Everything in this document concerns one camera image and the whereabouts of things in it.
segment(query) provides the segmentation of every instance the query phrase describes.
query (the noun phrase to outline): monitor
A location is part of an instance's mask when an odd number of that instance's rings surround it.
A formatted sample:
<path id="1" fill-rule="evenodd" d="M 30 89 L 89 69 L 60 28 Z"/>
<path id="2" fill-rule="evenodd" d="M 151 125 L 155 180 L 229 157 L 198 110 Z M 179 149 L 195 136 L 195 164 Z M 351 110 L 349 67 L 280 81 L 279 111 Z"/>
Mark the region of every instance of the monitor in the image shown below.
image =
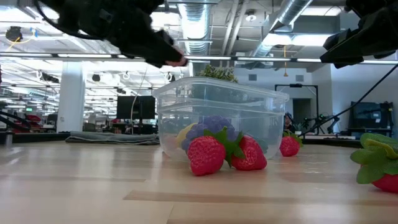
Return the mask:
<path id="1" fill-rule="evenodd" d="M 117 119 L 130 119 L 131 106 L 135 96 L 118 96 Z M 142 119 L 155 119 L 155 98 L 153 96 L 138 96 L 133 107 L 132 118 L 139 119 L 142 105 Z"/>

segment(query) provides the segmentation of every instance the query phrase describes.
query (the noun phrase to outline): wooden table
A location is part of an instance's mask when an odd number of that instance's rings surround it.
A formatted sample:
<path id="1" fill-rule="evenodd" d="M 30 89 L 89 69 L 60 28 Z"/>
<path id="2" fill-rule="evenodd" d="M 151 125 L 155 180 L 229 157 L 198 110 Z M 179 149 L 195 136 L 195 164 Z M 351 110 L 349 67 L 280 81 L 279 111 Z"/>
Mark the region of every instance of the wooden table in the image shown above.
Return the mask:
<path id="1" fill-rule="evenodd" d="M 14 145 L 0 149 L 0 223 L 398 223 L 398 195 L 358 185 L 352 152 L 305 146 L 266 170 L 194 177 L 158 147 Z"/>

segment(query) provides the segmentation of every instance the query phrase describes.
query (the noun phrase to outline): strawberry leaves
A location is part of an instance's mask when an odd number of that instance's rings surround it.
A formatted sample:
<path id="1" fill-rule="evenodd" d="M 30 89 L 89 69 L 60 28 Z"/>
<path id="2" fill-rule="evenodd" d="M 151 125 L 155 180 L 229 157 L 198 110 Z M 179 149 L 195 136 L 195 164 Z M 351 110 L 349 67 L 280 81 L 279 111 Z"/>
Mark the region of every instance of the strawberry leaves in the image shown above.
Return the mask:
<path id="1" fill-rule="evenodd" d="M 220 132 L 218 132 L 216 134 L 214 134 L 211 131 L 206 129 L 204 134 L 205 134 L 205 136 L 214 137 L 215 139 L 217 139 L 217 141 L 219 141 L 220 143 L 222 143 L 222 145 L 224 145 L 225 151 L 226 151 L 225 160 L 227 161 L 230 168 L 232 167 L 232 155 L 234 155 L 240 159 L 246 158 L 242 149 L 239 147 L 239 143 L 241 142 L 241 140 L 243 138 L 243 132 L 240 132 L 238 134 L 238 137 L 236 138 L 235 141 L 228 140 L 227 127 L 224 127 Z"/>
<path id="2" fill-rule="evenodd" d="M 298 143 L 300 143 L 300 147 L 304 147 L 303 140 L 300 139 L 299 137 L 297 137 L 297 135 L 295 135 L 293 132 L 284 131 L 284 137 L 287 137 L 287 136 L 293 137 Z"/>
<path id="3" fill-rule="evenodd" d="M 357 174 L 359 184 L 370 184 L 386 174 L 398 175 L 398 141 L 380 134 L 363 134 L 364 149 L 352 153 L 351 160 L 362 167 Z"/>

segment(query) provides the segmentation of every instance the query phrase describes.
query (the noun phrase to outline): pillar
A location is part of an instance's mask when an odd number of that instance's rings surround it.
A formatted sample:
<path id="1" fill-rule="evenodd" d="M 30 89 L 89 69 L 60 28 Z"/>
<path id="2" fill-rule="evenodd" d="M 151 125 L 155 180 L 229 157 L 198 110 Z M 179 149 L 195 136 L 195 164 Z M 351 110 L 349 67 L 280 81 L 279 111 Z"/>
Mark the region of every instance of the pillar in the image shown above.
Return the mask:
<path id="1" fill-rule="evenodd" d="M 61 76 L 57 132 L 82 131 L 86 74 L 83 63 L 64 62 Z"/>

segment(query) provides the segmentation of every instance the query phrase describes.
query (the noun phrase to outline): plastic container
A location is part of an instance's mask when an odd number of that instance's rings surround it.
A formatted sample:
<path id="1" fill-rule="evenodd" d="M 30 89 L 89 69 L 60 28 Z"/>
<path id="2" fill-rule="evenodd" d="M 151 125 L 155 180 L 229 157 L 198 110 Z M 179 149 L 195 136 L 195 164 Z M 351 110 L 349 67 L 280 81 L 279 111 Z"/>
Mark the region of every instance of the plastic container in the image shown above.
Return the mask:
<path id="1" fill-rule="evenodd" d="M 192 133 L 201 133 L 203 127 L 215 132 L 227 126 L 231 139 L 242 131 L 260 144 L 267 159 L 279 150 L 288 94 L 190 77 L 154 90 L 153 96 L 157 98 L 160 145 L 173 159 L 188 159 Z"/>

